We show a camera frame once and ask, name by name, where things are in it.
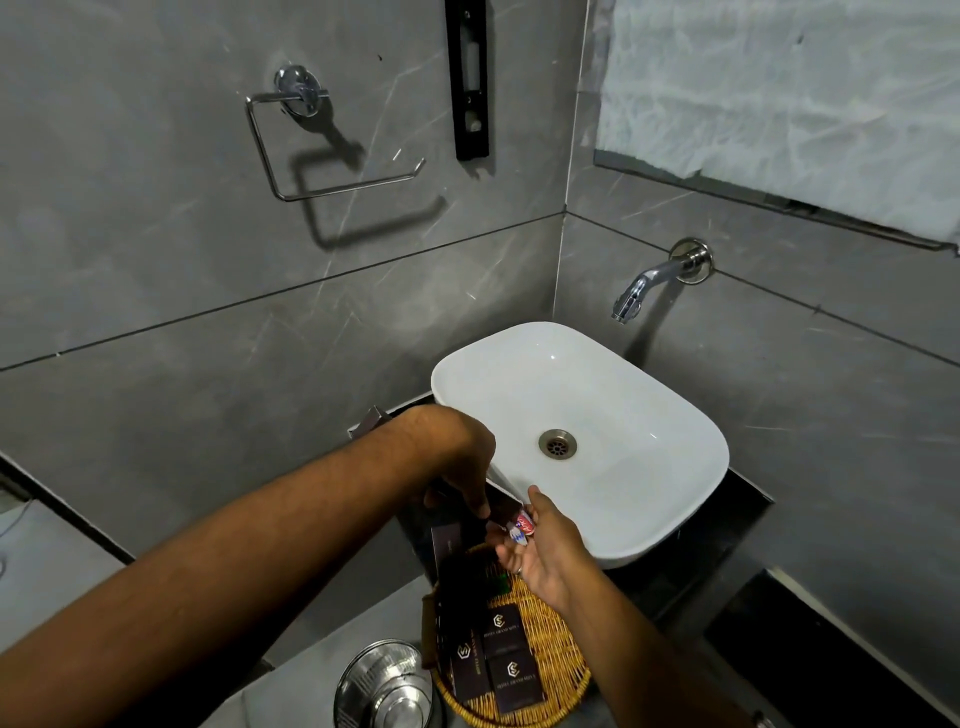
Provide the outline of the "person's right hand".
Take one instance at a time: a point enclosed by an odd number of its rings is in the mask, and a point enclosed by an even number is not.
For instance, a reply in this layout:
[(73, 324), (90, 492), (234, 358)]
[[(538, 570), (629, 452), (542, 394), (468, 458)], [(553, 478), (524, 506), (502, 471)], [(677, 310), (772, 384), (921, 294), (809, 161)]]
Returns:
[(506, 571), (519, 576), (534, 595), (567, 618), (589, 601), (604, 574), (573, 520), (557, 508), (561, 521), (536, 527), (527, 545), (513, 542), (507, 529), (493, 522), (486, 524), (486, 543)]

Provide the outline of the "person's left hand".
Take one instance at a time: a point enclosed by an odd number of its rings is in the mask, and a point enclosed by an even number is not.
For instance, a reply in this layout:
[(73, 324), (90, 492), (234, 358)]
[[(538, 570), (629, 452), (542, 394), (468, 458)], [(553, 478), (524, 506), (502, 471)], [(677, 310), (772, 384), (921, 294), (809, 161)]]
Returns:
[(426, 491), (429, 481), (456, 465), (490, 466), (494, 434), (479, 420), (451, 407), (420, 405), (385, 425), (390, 467), (402, 493)]

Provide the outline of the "small dark sachet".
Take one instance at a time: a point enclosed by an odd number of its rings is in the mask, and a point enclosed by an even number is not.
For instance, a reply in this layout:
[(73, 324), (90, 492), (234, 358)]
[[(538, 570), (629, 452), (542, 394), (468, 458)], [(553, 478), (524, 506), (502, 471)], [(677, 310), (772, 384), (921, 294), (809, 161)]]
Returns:
[(500, 528), (509, 529), (523, 510), (523, 503), (492, 483), (486, 483), (485, 493), (490, 509), (489, 520)]

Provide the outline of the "person's right forearm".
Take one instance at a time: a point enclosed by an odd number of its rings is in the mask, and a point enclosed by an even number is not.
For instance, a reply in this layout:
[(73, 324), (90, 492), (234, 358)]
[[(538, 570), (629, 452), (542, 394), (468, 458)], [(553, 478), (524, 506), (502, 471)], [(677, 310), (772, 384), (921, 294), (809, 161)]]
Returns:
[(618, 728), (758, 728), (715, 686), (690, 674), (666, 638), (591, 560), (558, 571), (558, 612)]

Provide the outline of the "person's left forearm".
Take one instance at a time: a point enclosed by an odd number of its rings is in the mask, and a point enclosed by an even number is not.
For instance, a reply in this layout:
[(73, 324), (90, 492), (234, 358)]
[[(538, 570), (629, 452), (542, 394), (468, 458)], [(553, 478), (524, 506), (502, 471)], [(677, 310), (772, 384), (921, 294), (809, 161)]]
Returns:
[(383, 426), (168, 540), (0, 654), (0, 728), (102, 728), (323, 583), (422, 464)]

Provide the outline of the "white ceramic sink basin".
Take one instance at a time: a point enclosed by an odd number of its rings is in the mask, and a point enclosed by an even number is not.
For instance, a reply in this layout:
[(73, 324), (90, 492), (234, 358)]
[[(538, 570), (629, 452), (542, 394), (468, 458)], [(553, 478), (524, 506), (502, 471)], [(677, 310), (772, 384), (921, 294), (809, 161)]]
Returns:
[[(581, 332), (522, 323), (450, 353), (431, 373), (435, 402), (491, 431), (488, 479), (518, 501), (538, 486), (579, 528), (602, 569), (639, 559), (686, 522), (726, 477), (727, 441), (696, 406)], [(568, 460), (538, 448), (549, 430)]]

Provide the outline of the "long dark brown toiletry box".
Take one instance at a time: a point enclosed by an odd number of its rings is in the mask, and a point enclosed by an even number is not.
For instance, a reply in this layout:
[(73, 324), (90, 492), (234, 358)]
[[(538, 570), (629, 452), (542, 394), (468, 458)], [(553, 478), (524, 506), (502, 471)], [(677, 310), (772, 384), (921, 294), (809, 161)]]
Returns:
[(462, 552), (438, 568), (439, 631), (451, 648), (467, 642), (485, 624), (487, 584), (484, 557)]

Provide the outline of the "woven wicker basket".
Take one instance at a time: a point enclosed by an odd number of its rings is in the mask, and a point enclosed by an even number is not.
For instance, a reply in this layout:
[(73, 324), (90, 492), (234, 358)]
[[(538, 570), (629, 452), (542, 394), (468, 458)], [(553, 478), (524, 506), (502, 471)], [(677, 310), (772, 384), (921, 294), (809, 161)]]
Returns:
[(486, 610), (504, 603), (518, 606), (537, 663), (546, 700), (540, 705), (501, 715), (494, 692), (466, 703), (457, 701), (450, 681), (450, 649), (440, 631), (438, 582), (423, 602), (423, 665), (454, 713), (473, 728), (554, 728), (574, 713), (591, 682), (591, 672), (560, 615), (527, 587), (518, 575), (498, 561), (494, 550), (475, 545), (466, 553), (479, 552), (485, 561)]

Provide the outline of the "stainless steel waste bin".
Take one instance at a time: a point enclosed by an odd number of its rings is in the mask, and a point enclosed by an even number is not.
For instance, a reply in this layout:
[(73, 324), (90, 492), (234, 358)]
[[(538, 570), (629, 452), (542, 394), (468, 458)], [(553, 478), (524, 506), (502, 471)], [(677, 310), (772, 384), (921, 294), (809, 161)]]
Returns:
[(434, 685), (413, 643), (383, 639), (348, 664), (334, 693), (334, 728), (430, 728)]

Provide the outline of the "white ceramic toilet cistern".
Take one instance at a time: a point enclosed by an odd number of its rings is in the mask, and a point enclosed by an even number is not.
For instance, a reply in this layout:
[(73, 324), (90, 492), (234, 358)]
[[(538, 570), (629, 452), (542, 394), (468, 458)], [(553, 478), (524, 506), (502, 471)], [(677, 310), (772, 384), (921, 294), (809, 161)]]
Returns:
[(39, 501), (0, 513), (0, 653), (122, 568)]

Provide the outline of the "chrome wall faucet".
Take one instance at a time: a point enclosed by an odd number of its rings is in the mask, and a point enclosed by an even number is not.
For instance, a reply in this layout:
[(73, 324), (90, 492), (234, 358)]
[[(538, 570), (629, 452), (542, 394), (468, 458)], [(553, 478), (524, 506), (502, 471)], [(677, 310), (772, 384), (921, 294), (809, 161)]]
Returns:
[(626, 324), (637, 317), (647, 295), (667, 284), (700, 285), (714, 274), (714, 253), (707, 242), (696, 237), (679, 239), (666, 261), (640, 272), (616, 299), (610, 317)]

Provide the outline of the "black wall bracket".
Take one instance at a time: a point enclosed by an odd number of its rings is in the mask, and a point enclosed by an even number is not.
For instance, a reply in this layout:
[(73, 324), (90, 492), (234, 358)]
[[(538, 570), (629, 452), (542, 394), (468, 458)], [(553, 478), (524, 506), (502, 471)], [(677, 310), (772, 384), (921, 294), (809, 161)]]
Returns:
[(486, 0), (443, 0), (457, 160), (490, 154)]

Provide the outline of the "wall mirror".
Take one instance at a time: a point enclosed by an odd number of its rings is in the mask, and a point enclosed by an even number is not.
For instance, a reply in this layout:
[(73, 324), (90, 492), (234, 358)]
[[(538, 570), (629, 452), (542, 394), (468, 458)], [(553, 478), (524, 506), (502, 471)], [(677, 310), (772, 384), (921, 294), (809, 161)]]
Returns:
[(596, 149), (960, 245), (960, 0), (613, 0)]

